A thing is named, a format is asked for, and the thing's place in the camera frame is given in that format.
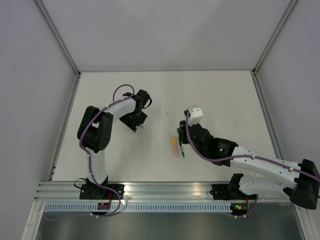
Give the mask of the green fineliner pen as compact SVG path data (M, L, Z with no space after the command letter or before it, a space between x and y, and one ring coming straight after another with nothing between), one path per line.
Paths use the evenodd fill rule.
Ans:
M177 139L178 139L178 144L179 144L181 156L182 156L182 158L185 158L186 156L185 156L185 152L184 152L184 149L183 149L183 146L182 146L182 142L181 142L181 140L180 140L180 137L178 136Z

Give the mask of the orange highlighter marker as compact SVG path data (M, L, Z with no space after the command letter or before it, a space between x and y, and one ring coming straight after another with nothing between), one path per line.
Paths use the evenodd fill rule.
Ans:
M178 160L180 158L179 148L177 144L172 144L173 157Z

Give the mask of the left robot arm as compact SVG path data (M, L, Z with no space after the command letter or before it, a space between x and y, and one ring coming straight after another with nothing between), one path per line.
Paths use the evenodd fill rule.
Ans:
M123 199L125 185L109 183L105 150L111 140L113 123L119 120L135 132L147 119L143 109L151 103L149 93L140 89L137 93L124 93L104 108L92 105L86 108L77 131L79 146L88 157L88 175L79 187L81 200Z

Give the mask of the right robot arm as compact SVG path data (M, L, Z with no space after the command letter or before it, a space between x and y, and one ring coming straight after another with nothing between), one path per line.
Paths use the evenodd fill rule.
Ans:
M308 159L301 162L268 158L248 150L234 141L214 137L200 124L180 121L177 128L181 145L190 145L203 160L217 166L249 170L262 177L258 180L235 173L228 185L228 194L235 199L247 195L278 192L302 208L315 210L320 198L320 173Z

